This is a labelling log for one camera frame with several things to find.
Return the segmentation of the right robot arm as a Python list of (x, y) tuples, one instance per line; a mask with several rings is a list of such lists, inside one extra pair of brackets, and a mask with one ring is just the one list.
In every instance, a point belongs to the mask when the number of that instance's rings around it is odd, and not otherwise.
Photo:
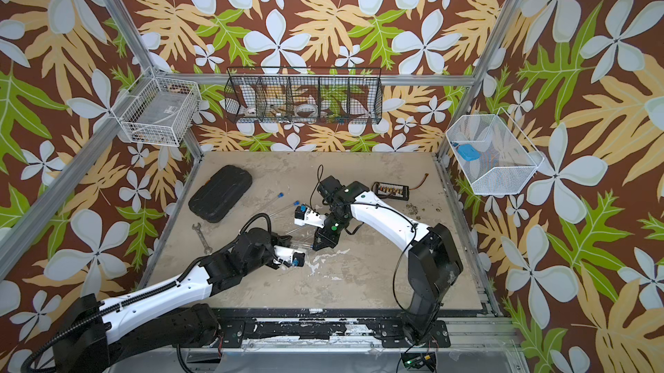
[(418, 345), (432, 334), (448, 291), (463, 273), (463, 261), (450, 230), (423, 224), (388, 205), (369, 187), (355, 181), (347, 186), (329, 176), (316, 183), (326, 213), (309, 205), (296, 208), (295, 222), (316, 228), (313, 250), (335, 248), (342, 232), (351, 234), (354, 219), (387, 238), (400, 249), (399, 262), (407, 260), (407, 279), (413, 296), (402, 307), (405, 335)]

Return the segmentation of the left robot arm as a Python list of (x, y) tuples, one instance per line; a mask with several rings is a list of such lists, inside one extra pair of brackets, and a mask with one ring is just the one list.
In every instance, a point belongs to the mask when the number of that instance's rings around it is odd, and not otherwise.
[(129, 357), (172, 345), (198, 347), (213, 343), (220, 321), (209, 297), (240, 284), (264, 266), (303, 266), (306, 253), (292, 248), (288, 236), (252, 228), (210, 255), (198, 257), (179, 276), (135, 293), (104, 301), (80, 299), (62, 329), (21, 365), (36, 372), (35, 363), (52, 352), (52, 372), (103, 372)]

